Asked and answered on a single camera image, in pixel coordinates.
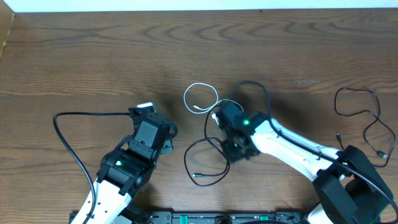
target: white wall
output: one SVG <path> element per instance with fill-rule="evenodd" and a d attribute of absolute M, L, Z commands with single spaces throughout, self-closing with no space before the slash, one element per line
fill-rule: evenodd
<path fill-rule="evenodd" d="M 398 0 L 4 0 L 14 12 L 398 7 Z"/>

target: coiled white cable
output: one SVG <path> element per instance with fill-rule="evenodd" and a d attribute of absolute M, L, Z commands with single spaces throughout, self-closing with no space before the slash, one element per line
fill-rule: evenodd
<path fill-rule="evenodd" d="M 187 101 L 186 101 L 186 99 L 185 99 L 185 96 L 187 95 L 188 90 L 189 90 L 191 87 L 193 87 L 194 85 L 204 85 L 204 86 L 207 86 L 207 87 L 212 88 L 212 89 L 214 90 L 214 92 L 216 93 L 216 103 L 214 103 L 213 105 L 211 105 L 211 106 L 209 106 L 209 107 L 207 107 L 207 108 L 200 108 L 200 107 L 197 106 L 197 105 L 192 105 L 195 109 L 201 110 L 201 112 L 196 112 L 196 111 L 191 110 L 191 108 L 189 108 L 189 106 L 187 105 Z M 188 109 L 189 111 L 191 111 L 192 113 L 194 113 L 194 114 L 203 114 L 203 113 L 207 113 L 207 112 L 209 112 L 211 109 L 213 109 L 213 107 L 216 106 L 216 105 L 217 105 L 219 102 L 221 102 L 221 101 L 230 101 L 230 102 L 236 103 L 236 104 L 242 109 L 242 111 L 244 111 L 244 110 L 243 110 L 243 107 L 242 107 L 239 103 L 237 103 L 236 101 L 233 101 L 233 100 L 230 100 L 230 99 L 218 100 L 218 93 L 217 93 L 217 90 L 216 90 L 213 86 L 211 86 L 211 85 L 209 85 L 209 84 L 206 84 L 206 83 L 192 83 L 192 84 L 185 90 L 183 99 L 184 99 L 184 103 L 185 103 L 185 106 L 187 107 L 187 109 Z"/>

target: brown wooden surface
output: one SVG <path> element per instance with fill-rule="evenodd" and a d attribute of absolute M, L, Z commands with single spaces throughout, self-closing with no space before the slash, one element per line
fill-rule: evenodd
<path fill-rule="evenodd" d="M 159 159 L 136 202 L 176 211 L 310 210 L 317 196 L 310 181 L 260 155 L 231 166 L 210 188 L 191 183 L 183 168 L 188 145 L 203 137 L 204 116 L 191 114 L 182 95 L 206 82 L 221 95 L 240 80 L 265 84 L 274 116 L 321 144 L 360 147 L 368 115 L 342 118 L 333 111 L 339 87 L 376 90 L 382 120 L 398 130 L 398 10 L 283 10 L 208 12 L 94 12 L 19 14 L 0 63 L 0 223 L 66 223 L 89 187 L 52 126 L 60 111 L 126 111 L 153 101 L 180 132 L 173 154 Z M 240 101 L 263 110 L 257 89 Z M 213 93 L 196 88 L 191 103 L 205 106 Z M 341 95 L 344 111 L 374 109 L 367 94 Z M 127 134 L 128 118 L 60 118 L 60 128 L 95 176 L 101 158 Z M 218 133 L 213 122 L 210 135 Z M 380 125 L 369 139 L 388 150 Z M 202 144 L 188 156 L 191 172 L 215 172 L 221 156 Z M 398 153 L 379 173 L 398 197 Z M 383 214 L 392 220 L 392 210 Z"/>
<path fill-rule="evenodd" d="M 13 19 L 14 12 L 3 0 L 0 0 L 0 59 L 3 53 L 3 48 L 6 46 L 7 37 L 10 33 Z"/>

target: wooden tabletop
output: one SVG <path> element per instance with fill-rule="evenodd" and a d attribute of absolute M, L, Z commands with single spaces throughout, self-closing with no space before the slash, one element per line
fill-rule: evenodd
<path fill-rule="evenodd" d="M 241 80 L 261 82 L 281 124 L 312 141 L 363 150 L 373 118 L 335 114 L 337 89 L 369 88 L 379 95 L 381 119 L 398 131 L 398 10 L 274 10 L 205 12 L 91 12 L 18 14 L 0 62 L 0 223 L 66 223 L 89 192 L 81 169 L 56 135 L 61 111 L 123 112 L 153 101 L 177 124 L 174 153 L 161 156 L 135 201 L 175 211 L 309 211 L 318 202 L 312 184 L 278 159 L 262 154 L 232 164 L 220 183 L 199 188 L 187 177 L 183 153 L 203 138 L 205 117 L 183 105 L 193 82 L 221 96 Z M 245 87 L 248 111 L 266 109 L 260 89 Z M 194 88 L 190 104 L 215 100 Z M 344 93 L 338 107 L 376 110 L 371 95 Z M 100 160 L 128 134 L 128 117 L 66 116 L 67 141 L 92 178 Z M 209 123 L 209 136 L 220 135 Z M 368 132 L 388 152 L 392 136 L 380 124 Z M 188 155 L 191 172 L 219 172 L 221 156 L 206 143 Z M 398 153 L 378 169 L 398 197 Z M 383 220 L 394 218 L 389 208 Z"/>

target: white cable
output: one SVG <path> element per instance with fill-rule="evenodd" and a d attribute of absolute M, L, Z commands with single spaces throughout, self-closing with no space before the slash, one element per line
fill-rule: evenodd
<path fill-rule="evenodd" d="M 185 95 L 187 95 L 188 90 L 189 90 L 191 87 L 193 87 L 194 85 L 204 85 L 204 86 L 207 86 L 207 87 L 212 88 L 212 89 L 214 90 L 214 92 L 216 93 L 216 103 L 214 103 L 213 105 L 211 105 L 211 106 L 209 106 L 209 107 L 207 107 L 207 108 L 205 108 L 205 109 L 200 108 L 200 107 L 197 106 L 197 105 L 192 105 L 195 109 L 201 110 L 201 112 L 196 112 L 196 111 L 191 110 L 191 108 L 189 108 L 189 106 L 187 105 L 187 101 L 186 101 L 186 99 L 185 99 Z M 239 103 L 237 103 L 236 101 L 233 101 L 233 100 L 230 100 L 230 99 L 218 100 L 218 93 L 217 93 L 217 90 L 216 90 L 214 87 L 212 87 L 211 85 L 206 84 L 206 83 L 192 83 L 192 84 L 185 90 L 183 99 L 184 99 L 184 103 L 185 103 L 185 106 L 187 107 L 187 109 L 188 109 L 189 111 L 191 111 L 192 113 L 194 113 L 194 114 L 203 114 L 203 113 L 207 113 L 207 112 L 209 112 L 211 109 L 213 109 L 213 107 L 216 106 L 216 105 L 217 105 L 219 102 L 221 102 L 221 101 L 230 101 L 230 102 L 236 103 L 236 104 L 242 109 L 242 111 L 244 111 L 244 110 L 243 110 L 243 107 L 242 107 Z"/>

